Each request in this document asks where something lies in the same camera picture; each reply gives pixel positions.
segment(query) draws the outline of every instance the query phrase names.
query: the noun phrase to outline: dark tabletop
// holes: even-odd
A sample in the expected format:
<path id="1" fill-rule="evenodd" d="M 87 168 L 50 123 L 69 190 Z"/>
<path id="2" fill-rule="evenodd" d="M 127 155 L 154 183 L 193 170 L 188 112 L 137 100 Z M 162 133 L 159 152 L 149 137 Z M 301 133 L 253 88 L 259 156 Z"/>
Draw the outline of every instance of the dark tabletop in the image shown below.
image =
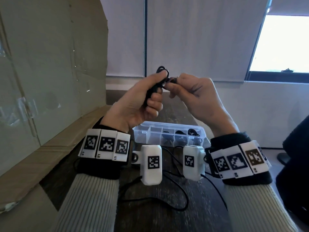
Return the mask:
<path id="1" fill-rule="evenodd" d="M 125 91 L 107 90 L 107 104 L 112 105 Z M 170 99 L 168 93 L 163 93 L 163 110 L 155 121 L 196 125 L 194 118 L 188 112 L 179 98 Z M 142 144 L 136 144 L 136 150 L 140 150 Z M 49 196 L 57 210 L 75 178 L 73 162 L 81 143 L 67 155 L 40 184 Z M 182 149 L 176 149 L 176 157 L 181 160 Z M 171 157 L 163 150 L 163 169 L 176 173 L 172 167 Z M 139 176 L 139 170 L 131 166 L 121 172 L 120 186 Z M 114 231 L 231 231 L 231 225 L 227 210 L 224 207 L 214 187 L 206 180 L 199 182 L 171 176 L 187 192 L 189 207 L 184 212 L 177 212 L 151 201 L 121 203 L 117 207 L 117 215 Z M 223 183 L 219 179 L 212 181 L 219 190 L 223 189 Z M 145 186 L 141 182 L 130 187 L 126 193 L 126 199 L 144 198 L 154 196 L 168 202 L 174 207 L 182 208 L 185 205 L 183 192 L 171 181 L 163 177 L 162 182 L 156 186 Z"/>

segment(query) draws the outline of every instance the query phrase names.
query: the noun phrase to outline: ribbed sleeve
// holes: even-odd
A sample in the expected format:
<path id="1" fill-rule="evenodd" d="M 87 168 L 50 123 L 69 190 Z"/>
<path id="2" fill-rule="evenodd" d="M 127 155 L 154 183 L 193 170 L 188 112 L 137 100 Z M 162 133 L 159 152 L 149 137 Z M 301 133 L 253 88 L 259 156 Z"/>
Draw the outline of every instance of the ribbed sleeve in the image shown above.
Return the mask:
<path id="1" fill-rule="evenodd" d="M 112 232 L 119 180 L 76 175 L 51 231 Z"/>
<path id="2" fill-rule="evenodd" d="M 225 191 L 233 231 L 298 231 L 270 185 L 225 185 Z"/>

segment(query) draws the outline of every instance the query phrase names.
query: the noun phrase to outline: plastic storage box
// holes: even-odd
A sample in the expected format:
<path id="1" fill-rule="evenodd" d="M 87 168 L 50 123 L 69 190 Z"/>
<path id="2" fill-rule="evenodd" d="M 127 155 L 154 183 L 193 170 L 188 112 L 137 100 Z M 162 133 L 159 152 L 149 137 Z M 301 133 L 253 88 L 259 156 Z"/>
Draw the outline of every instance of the plastic storage box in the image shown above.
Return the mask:
<path id="1" fill-rule="evenodd" d="M 189 135 L 188 130 L 192 132 L 191 129 L 195 130 L 199 136 Z M 134 140 L 137 143 L 168 147 L 191 145 L 210 147 L 205 130 L 201 126 L 145 121 L 134 127 L 133 131 Z"/>

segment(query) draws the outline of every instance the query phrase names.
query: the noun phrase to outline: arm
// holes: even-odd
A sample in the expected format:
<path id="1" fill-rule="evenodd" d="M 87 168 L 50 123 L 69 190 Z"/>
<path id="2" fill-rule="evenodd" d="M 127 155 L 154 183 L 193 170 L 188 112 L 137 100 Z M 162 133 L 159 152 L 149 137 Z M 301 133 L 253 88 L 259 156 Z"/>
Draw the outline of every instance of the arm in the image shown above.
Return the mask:
<path id="1" fill-rule="evenodd" d="M 127 133 L 162 110 L 162 89 L 143 107 L 146 92 L 167 76 L 166 71 L 136 83 L 115 103 L 94 129 Z M 114 230 L 121 164 L 117 161 L 80 158 L 73 184 L 51 231 L 111 232 Z"/>
<path id="2" fill-rule="evenodd" d="M 176 95 L 191 114 L 207 124 L 215 138 L 211 146 L 217 150 L 232 147 L 251 139 L 240 133 L 224 108 L 216 88 L 209 78 L 181 74 L 167 83 L 170 97 Z M 297 231 L 297 227 L 273 191 L 269 172 L 239 179 L 225 179 L 225 198 L 233 230 L 241 231 Z"/>

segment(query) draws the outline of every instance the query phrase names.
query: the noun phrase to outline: bright sky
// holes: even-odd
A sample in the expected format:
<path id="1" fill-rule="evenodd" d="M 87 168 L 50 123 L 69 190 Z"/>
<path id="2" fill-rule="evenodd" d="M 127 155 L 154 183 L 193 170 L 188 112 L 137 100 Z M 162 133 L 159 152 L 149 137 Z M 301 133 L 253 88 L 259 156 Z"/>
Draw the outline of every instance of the bright sky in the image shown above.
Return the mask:
<path id="1" fill-rule="evenodd" d="M 250 71 L 309 72 L 309 16 L 267 15 Z"/>

